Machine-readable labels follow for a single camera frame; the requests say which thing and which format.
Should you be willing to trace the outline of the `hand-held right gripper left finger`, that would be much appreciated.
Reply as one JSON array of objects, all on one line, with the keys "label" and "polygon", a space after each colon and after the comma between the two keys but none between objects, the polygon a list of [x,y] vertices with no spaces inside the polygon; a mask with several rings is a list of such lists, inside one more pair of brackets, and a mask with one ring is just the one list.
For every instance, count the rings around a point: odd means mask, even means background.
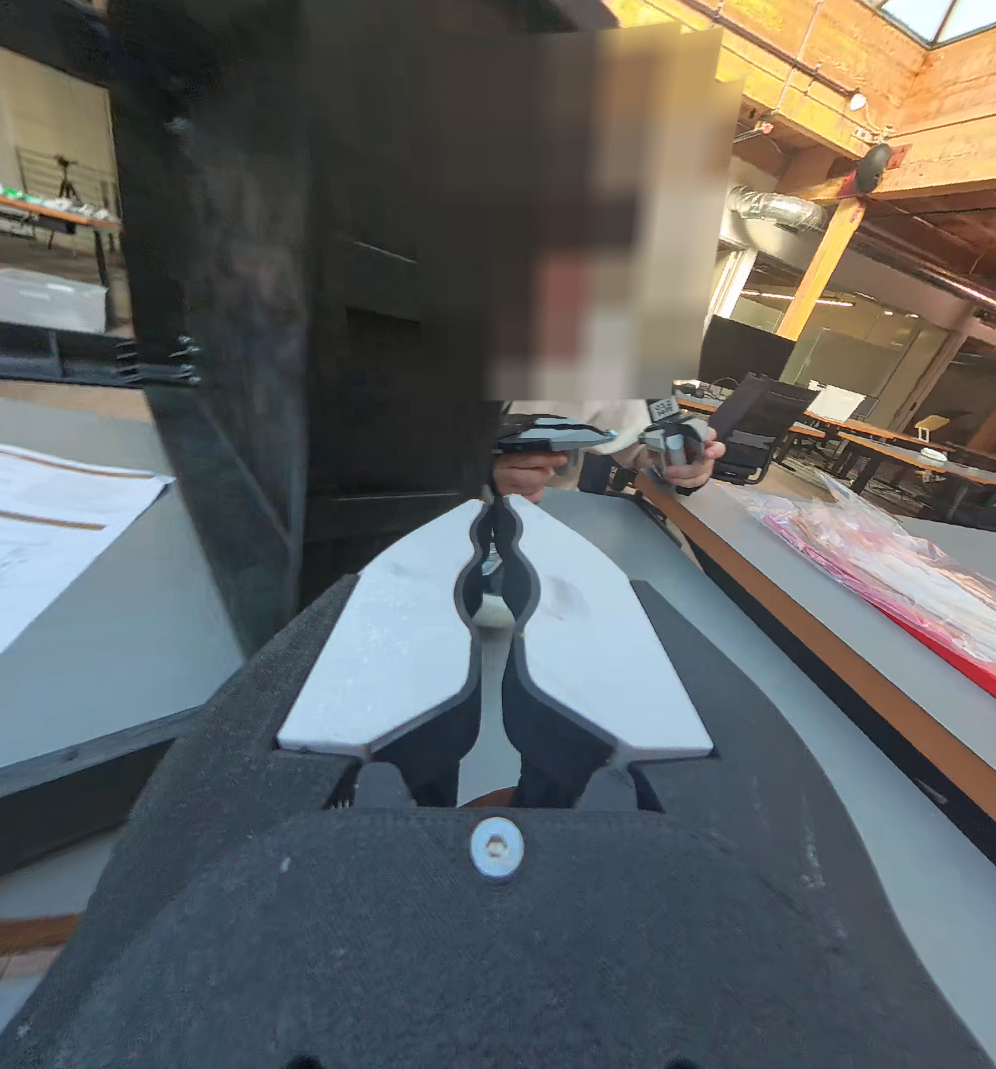
[{"label": "hand-held right gripper left finger", "polygon": [[489,509],[460,503],[363,568],[277,730],[279,749],[390,764],[416,804],[457,804],[480,729],[474,613]]}]

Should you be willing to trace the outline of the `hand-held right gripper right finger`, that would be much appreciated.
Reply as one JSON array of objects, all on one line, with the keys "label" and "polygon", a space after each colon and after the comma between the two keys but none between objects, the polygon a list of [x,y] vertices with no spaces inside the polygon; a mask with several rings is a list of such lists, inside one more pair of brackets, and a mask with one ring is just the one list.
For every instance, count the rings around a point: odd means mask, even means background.
[{"label": "hand-held right gripper right finger", "polygon": [[601,773],[709,759],[698,710],[626,573],[520,496],[495,505],[514,619],[502,718],[518,806],[575,806]]}]

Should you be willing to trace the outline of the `black chair seat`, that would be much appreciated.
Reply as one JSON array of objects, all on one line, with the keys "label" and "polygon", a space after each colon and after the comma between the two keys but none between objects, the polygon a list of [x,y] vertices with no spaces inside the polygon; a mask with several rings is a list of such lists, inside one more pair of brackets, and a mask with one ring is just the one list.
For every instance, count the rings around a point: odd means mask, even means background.
[{"label": "black chair seat", "polygon": [[478,494],[494,252],[533,61],[602,2],[110,2],[124,247],[147,386],[247,655]]}]

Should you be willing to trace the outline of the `grey desk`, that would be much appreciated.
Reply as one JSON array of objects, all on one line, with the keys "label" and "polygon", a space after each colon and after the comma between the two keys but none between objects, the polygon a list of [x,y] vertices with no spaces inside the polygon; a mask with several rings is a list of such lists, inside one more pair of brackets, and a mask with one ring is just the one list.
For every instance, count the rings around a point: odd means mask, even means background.
[{"label": "grey desk", "polygon": [[[894,913],[996,1063],[996,868],[634,503],[544,507],[648,580],[781,708],[827,773]],[[169,489],[0,656],[0,769],[202,704],[242,650]]]},{"label": "grey desk", "polygon": [[996,862],[996,698],[709,487],[645,499],[733,601],[959,831]]}]

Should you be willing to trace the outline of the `long office desk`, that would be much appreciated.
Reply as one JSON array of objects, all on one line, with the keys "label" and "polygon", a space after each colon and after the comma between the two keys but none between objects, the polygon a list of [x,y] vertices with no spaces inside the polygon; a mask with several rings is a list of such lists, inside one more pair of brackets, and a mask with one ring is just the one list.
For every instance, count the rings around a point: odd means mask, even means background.
[{"label": "long office desk", "polygon": [[838,420],[814,409],[807,410],[802,420],[836,443],[828,470],[860,496],[873,483],[894,491],[918,484],[945,503],[996,492],[996,470],[982,463],[965,463],[958,447],[929,441],[925,433],[911,436],[859,420]]}]

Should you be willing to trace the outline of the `black mesh office chair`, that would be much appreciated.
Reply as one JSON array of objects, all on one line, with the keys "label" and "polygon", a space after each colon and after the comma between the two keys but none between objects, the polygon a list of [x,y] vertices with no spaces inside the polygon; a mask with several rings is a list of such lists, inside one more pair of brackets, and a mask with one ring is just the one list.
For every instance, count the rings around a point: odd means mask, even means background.
[{"label": "black mesh office chair", "polygon": [[748,373],[709,417],[709,427],[723,444],[723,458],[713,478],[733,486],[756,486],[820,392]]}]

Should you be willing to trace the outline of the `pink clear plastic bag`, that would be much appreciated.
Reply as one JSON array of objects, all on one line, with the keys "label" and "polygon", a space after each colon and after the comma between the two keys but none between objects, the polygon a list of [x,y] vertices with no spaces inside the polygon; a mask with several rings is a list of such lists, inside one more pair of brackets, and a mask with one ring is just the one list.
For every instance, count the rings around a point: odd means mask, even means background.
[{"label": "pink clear plastic bag", "polygon": [[749,492],[764,527],[996,699],[996,580],[825,476],[829,498]]}]

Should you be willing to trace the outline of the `black computer monitor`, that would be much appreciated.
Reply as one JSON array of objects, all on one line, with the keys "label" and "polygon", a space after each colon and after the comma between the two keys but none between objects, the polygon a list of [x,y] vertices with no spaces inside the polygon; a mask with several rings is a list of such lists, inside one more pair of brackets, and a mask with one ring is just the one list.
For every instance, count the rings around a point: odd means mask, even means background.
[{"label": "black computer monitor", "polygon": [[705,383],[733,379],[748,374],[779,381],[795,341],[729,317],[714,315],[702,342],[696,378]]}]

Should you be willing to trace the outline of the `white printed instruction sheet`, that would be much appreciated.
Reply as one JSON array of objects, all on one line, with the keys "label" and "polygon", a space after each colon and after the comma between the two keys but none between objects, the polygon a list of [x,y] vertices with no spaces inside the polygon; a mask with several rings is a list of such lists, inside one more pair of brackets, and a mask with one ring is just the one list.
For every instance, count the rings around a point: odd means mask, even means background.
[{"label": "white printed instruction sheet", "polygon": [[0,656],[174,482],[0,444]]}]

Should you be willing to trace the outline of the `white plastic storage bin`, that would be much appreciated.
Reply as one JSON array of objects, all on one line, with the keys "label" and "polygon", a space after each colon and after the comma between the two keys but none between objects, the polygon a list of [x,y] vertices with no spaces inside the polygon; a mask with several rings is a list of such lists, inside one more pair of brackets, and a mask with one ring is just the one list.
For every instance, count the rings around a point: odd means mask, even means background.
[{"label": "white plastic storage bin", "polygon": [[106,334],[106,286],[50,274],[0,268],[0,321]]}]

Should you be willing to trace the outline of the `wooden-edged work table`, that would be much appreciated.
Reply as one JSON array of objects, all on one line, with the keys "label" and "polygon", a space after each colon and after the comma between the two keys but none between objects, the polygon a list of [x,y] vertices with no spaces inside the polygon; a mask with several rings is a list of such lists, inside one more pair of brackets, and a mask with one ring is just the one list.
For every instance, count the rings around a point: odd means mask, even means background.
[{"label": "wooden-edged work table", "polygon": [[75,236],[90,234],[92,254],[96,263],[98,285],[104,290],[104,327],[116,325],[116,303],[110,272],[109,252],[112,239],[121,236],[121,220],[106,207],[94,207],[69,197],[47,198],[24,193],[0,183],[0,214],[12,221],[45,230],[51,237],[58,234]]}]

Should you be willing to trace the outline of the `glass skylight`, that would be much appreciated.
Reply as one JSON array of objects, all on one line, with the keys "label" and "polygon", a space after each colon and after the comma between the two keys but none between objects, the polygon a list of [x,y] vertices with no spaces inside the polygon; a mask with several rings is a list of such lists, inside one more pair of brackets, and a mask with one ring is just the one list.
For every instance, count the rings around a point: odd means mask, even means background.
[{"label": "glass skylight", "polygon": [[867,1],[866,4],[930,49],[996,28],[996,1]]}]

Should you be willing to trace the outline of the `wooden support post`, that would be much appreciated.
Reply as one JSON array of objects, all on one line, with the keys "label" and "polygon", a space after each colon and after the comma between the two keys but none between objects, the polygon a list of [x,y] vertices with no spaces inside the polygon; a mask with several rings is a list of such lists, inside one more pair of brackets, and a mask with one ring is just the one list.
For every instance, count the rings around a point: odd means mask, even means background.
[{"label": "wooden support post", "polygon": [[793,299],[778,325],[779,337],[791,341],[799,339],[852,235],[856,233],[863,218],[863,198],[850,197],[838,203],[809,266],[803,274]]}]

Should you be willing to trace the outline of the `silver ventilation duct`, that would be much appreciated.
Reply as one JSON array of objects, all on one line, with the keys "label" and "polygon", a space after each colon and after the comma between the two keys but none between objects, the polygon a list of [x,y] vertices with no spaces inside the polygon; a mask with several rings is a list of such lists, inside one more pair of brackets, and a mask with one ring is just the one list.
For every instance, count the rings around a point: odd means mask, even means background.
[{"label": "silver ventilation duct", "polygon": [[733,186],[727,197],[728,210],[745,222],[762,222],[789,233],[820,233],[828,224],[828,212],[821,205],[789,193],[758,192]]}]

